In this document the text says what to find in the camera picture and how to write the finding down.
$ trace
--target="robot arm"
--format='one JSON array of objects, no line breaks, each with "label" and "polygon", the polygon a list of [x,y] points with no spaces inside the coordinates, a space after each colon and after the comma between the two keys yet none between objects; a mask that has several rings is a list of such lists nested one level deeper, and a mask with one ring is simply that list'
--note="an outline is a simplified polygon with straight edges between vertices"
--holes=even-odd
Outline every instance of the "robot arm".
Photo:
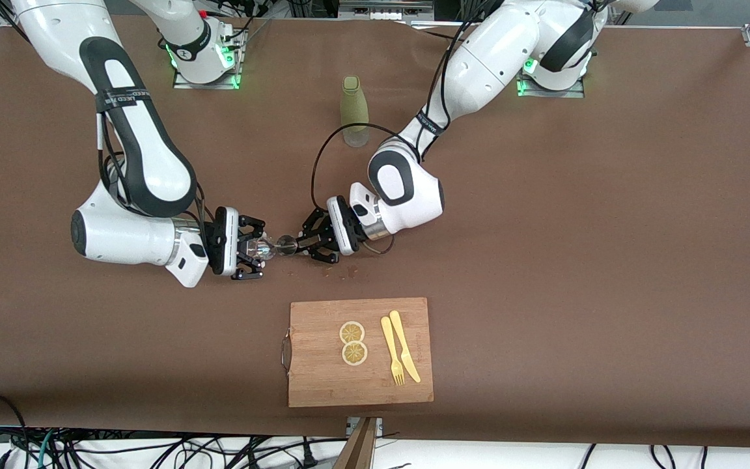
[{"label": "robot arm", "polygon": [[192,83],[217,80],[235,61],[233,26],[202,18],[191,0],[130,0],[152,19],[179,74]]},{"label": "robot arm", "polygon": [[547,89],[567,89],[583,76],[592,45],[607,20],[607,4],[643,11],[658,0],[506,0],[485,19],[450,57],[429,105],[410,124],[381,144],[367,170],[374,192],[352,184],[349,203],[342,196],[327,200],[331,232],[307,229],[297,238],[318,237],[298,246],[312,258],[334,263],[336,253],[351,255],[358,244],[422,225],[444,211],[440,181],[426,172],[421,160],[452,120],[475,113],[495,98],[532,59],[536,82]]},{"label": "robot arm", "polygon": [[[199,282],[208,263],[214,273],[227,276],[238,273],[238,261],[253,262],[252,267],[258,268],[260,263],[242,256],[239,248],[244,250],[248,240],[259,238],[261,226],[250,234],[242,234],[238,227],[264,225],[261,220],[239,216],[233,208],[217,210],[217,219],[205,223],[211,235],[206,240],[212,256],[208,262],[200,234],[204,227],[172,218],[194,202],[196,175],[169,139],[102,0],[13,3],[19,23],[45,64],[95,95],[102,181],[72,216],[77,252],[95,261],[163,265],[187,287]],[[190,0],[135,3],[158,18],[167,43],[179,44],[179,54],[188,51],[182,72],[199,80],[215,79],[223,72],[221,54],[212,50],[219,42],[218,36],[211,38],[215,24],[202,21],[194,9],[190,12]],[[122,154],[111,149],[109,123]]]},{"label": "robot arm", "polygon": [[[422,168],[421,155],[452,120],[477,112],[496,97],[529,59],[538,39],[538,18],[515,2],[503,3],[483,21],[450,57],[429,106],[425,104],[399,133],[400,138],[384,141],[369,161],[367,173],[375,192],[355,183],[348,205],[342,196],[328,199],[333,237],[321,247],[351,255],[363,241],[440,216],[443,187]],[[301,250],[312,253],[312,258],[337,262],[336,255],[324,257],[312,247]]]}]

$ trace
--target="green led light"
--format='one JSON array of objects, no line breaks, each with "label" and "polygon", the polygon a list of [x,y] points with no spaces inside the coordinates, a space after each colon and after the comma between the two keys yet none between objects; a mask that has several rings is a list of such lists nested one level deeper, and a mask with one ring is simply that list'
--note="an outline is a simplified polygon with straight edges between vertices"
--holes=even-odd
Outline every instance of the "green led light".
[{"label": "green led light", "polygon": [[525,65],[523,65],[523,70],[527,74],[533,74],[535,68],[536,68],[536,60],[534,59],[527,60]]},{"label": "green led light", "polygon": [[169,46],[166,46],[166,48],[167,48],[167,54],[169,54],[170,65],[172,65],[173,68],[178,70],[178,65],[175,65],[175,56],[173,56],[173,51],[169,50]]},{"label": "green led light", "polygon": [[233,56],[225,56],[226,53],[229,53],[227,51],[226,47],[219,47],[216,48],[216,53],[219,56],[219,60],[221,60],[221,66],[224,66],[224,68],[230,68],[231,63],[233,62]]}]

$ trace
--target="plastic knife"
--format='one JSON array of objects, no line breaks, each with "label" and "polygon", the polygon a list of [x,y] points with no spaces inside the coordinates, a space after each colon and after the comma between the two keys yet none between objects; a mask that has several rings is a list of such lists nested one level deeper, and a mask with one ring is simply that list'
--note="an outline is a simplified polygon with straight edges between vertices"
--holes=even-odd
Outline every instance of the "plastic knife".
[{"label": "plastic knife", "polygon": [[401,342],[401,362],[404,363],[404,368],[407,368],[410,377],[416,383],[419,383],[422,378],[419,376],[419,372],[416,371],[413,357],[410,356],[410,348],[407,347],[407,338],[404,337],[404,325],[401,324],[401,315],[398,314],[398,311],[390,311],[389,320],[393,321],[393,329],[395,329],[395,333],[398,335],[398,341]]}]

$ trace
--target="label on robot arm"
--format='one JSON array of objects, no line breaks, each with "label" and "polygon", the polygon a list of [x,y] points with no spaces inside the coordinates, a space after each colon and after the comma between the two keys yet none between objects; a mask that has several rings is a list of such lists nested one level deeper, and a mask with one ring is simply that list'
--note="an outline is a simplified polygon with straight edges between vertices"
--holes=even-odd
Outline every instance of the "label on robot arm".
[{"label": "label on robot arm", "polygon": [[419,120],[419,122],[422,124],[422,127],[429,133],[435,136],[444,134],[444,128],[439,127],[438,124],[428,118],[428,116],[425,115],[424,111],[419,111],[419,113],[416,115],[416,119]]},{"label": "label on robot arm", "polygon": [[95,96],[98,113],[105,113],[114,107],[134,106],[136,101],[151,101],[152,96],[143,88],[123,87],[101,89]]}]

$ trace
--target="fake lemon slice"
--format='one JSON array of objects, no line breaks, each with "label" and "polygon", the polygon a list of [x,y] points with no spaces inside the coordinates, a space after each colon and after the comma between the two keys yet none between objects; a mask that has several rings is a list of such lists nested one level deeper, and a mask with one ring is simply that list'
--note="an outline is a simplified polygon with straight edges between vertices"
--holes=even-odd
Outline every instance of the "fake lemon slice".
[{"label": "fake lemon slice", "polygon": [[361,323],[351,320],[343,326],[340,326],[340,339],[344,344],[351,341],[362,341],[365,335]]},{"label": "fake lemon slice", "polygon": [[341,352],[346,365],[358,366],[367,359],[367,347],[360,341],[351,341],[343,345]]}]

